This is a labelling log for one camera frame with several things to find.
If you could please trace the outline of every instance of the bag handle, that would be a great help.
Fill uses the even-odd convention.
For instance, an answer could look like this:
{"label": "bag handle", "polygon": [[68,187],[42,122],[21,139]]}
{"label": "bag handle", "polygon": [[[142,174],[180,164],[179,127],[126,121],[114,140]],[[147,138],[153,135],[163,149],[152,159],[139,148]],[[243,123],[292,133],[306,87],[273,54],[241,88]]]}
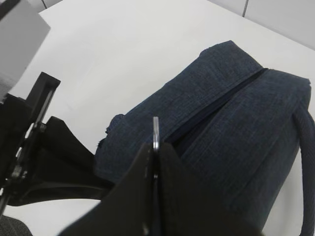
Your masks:
{"label": "bag handle", "polygon": [[300,236],[314,236],[315,225],[315,123],[303,105],[293,114],[300,136],[303,181],[303,225]]}

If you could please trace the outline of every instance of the fabric bag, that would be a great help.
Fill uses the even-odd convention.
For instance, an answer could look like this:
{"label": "fabric bag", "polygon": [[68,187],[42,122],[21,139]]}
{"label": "fabric bag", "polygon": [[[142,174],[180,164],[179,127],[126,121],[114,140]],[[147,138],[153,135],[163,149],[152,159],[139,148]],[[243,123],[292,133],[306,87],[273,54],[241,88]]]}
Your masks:
{"label": "fabric bag", "polygon": [[315,126],[307,79],[263,68],[232,41],[205,51],[126,115],[116,116],[95,154],[95,173],[118,183],[143,143],[152,117],[186,168],[223,206],[262,230],[299,146],[304,219],[314,234]]}

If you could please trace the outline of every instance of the bag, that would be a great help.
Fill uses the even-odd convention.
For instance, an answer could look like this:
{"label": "bag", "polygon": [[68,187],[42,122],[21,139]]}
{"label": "bag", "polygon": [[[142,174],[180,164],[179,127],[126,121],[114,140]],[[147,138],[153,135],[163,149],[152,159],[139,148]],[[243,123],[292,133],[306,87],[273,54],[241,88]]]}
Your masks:
{"label": "bag", "polygon": [[95,154],[95,173],[118,183],[143,143],[152,117],[187,170],[226,210],[262,230],[302,150],[304,219],[314,234],[315,125],[307,111],[310,82],[263,68],[232,41],[203,51],[183,72],[125,116]]}

